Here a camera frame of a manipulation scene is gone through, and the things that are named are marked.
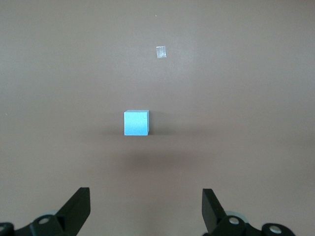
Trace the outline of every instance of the cube front face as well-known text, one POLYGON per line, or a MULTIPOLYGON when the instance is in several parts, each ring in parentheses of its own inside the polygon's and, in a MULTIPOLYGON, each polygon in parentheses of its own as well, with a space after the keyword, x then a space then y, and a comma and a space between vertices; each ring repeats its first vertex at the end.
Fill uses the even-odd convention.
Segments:
POLYGON ((125 135, 147 136, 149 134, 149 110, 124 112, 125 135))

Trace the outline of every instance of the light blue block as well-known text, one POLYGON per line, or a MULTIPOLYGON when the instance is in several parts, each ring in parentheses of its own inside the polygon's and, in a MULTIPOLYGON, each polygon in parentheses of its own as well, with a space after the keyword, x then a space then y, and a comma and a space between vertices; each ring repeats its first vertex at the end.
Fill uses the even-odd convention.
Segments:
POLYGON ((124 112, 125 135, 146 136, 149 134, 149 110, 124 112))

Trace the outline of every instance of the gray floor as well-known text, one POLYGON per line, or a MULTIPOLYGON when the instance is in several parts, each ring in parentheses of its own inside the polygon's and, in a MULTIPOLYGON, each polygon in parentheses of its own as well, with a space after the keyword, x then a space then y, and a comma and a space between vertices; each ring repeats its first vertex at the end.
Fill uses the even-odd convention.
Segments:
POLYGON ((2 0, 0 221, 22 227, 88 186, 81 236, 200 236, 213 188, 254 227, 314 234, 314 12, 2 0), (131 109, 150 110, 149 136, 123 135, 131 109))

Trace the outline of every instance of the small transparent square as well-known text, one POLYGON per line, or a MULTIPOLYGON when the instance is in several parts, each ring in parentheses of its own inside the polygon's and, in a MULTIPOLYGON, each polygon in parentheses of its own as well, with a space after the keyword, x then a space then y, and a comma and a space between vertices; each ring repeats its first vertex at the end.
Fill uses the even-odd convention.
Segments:
POLYGON ((165 57, 166 57, 165 46, 157 47, 157 58, 165 58, 165 57))

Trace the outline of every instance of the silver screw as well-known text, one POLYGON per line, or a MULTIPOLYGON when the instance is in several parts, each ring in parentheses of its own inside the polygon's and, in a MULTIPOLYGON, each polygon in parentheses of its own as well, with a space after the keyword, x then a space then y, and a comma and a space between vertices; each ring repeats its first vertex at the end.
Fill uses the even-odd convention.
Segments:
POLYGON ((228 221, 229 221, 231 224, 233 224, 233 225, 238 225, 238 224, 240 223, 240 221, 239 221, 237 218, 235 218, 235 217, 229 218, 228 221))
POLYGON ((281 234, 282 233, 281 229, 275 225, 270 226, 269 229, 271 232, 273 232, 275 234, 281 234))
POLYGON ((48 221, 49 221, 49 218, 43 218, 38 223, 42 225, 42 224, 46 224, 48 221))

